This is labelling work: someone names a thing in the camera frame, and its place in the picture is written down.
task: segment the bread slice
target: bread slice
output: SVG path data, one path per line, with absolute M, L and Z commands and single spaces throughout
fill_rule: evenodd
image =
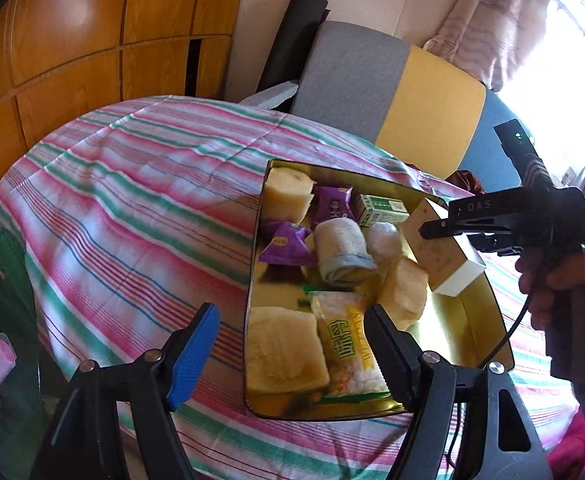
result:
M 390 266 L 377 302 L 398 330 L 407 330 L 424 313 L 428 297 L 428 273 L 413 260 L 401 256 Z
M 329 382 L 314 314 L 281 306 L 250 309 L 246 349 L 248 393 L 311 392 Z
M 314 185 L 301 171 L 272 168 L 264 184 L 261 219 L 300 224 L 311 206 Z

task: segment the hand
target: hand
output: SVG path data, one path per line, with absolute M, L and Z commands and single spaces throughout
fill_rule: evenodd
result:
M 519 290 L 523 294 L 530 293 L 540 263 L 541 251 L 528 250 L 515 264 L 515 269 L 522 273 L 519 278 Z M 546 283 L 533 293 L 528 310 L 531 313 L 531 325 L 535 330 L 544 330 L 551 322 L 555 302 L 554 291 L 570 290 L 577 285 L 585 285 L 585 254 L 582 253 L 564 258 L 559 266 L 548 273 Z

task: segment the green fabric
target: green fabric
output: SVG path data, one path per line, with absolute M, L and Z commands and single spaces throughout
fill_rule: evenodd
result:
M 41 351 L 32 288 L 24 248 L 0 228 L 0 330 L 15 349 L 15 368 L 0 386 L 0 469 L 9 480 L 27 479 L 44 436 L 47 418 L 40 391 L 40 363 L 45 377 L 55 377 L 47 352 Z M 55 384 L 54 379 L 48 382 Z

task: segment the gold tray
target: gold tray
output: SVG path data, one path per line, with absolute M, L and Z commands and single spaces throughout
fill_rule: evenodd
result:
M 402 200 L 409 212 L 412 212 L 423 198 L 429 198 L 447 208 L 441 198 L 360 173 L 272 159 L 268 162 L 264 179 L 268 177 L 271 168 L 291 168 L 301 171 L 323 186 L 353 186 L 351 204 L 355 203 L 359 194 L 372 194 Z M 248 319 L 252 308 L 283 306 L 300 310 L 298 301 L 307 300 L 301 285 L 321 283 L 317 269 L 268 266 L 258 261 L 258 255 L 265 247 L 259 237 L 261 208 L 262 199 L 259 203 L 253 239 L 252 273 L 244 323 L 244 358 L 247 356 L 248 338 L 250 338 Z M 403 247 L 406 256 L 414 260 L 415 256 L 405 241 Z M 368 280 L 364 285 L 355 287 L 353 290 L 365 293 L 368 303 L 374 304 L 382 283 L 383 280 L 379 277 L 377 280 Z M 433 294 L 428 289 L 424 315 L 410 327 L 409 332 L 422 350 L 434 350 L 455 365 L 476 367 L 503 338 L 506 327 L 490 282 L 486 275 L 482 274 L 457 298 Z M 495 360 L 501 362 L 507 370 L 514 368 L 515 362 L 510 344 L 506 344 L 499 351 Z M 256 396 L 249 394 L 247 390 L 244 391 L 249 410 L 264 418 L 357 420 L 405 412 L 402 405 L 395 402 L 392 397 L 370 399 L 359 403 L 315 404 L 313 400 L 316 399 L 316 394 Z

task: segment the blue gripper pad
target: blue gripper pad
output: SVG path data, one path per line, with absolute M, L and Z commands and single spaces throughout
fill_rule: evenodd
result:
M 190 399 L 219 333 L 219 307 L 209 303 L 202 308 L 207 310 L 194 327 L 172 370 L 172 382 L 166 398 L 172 412 Z

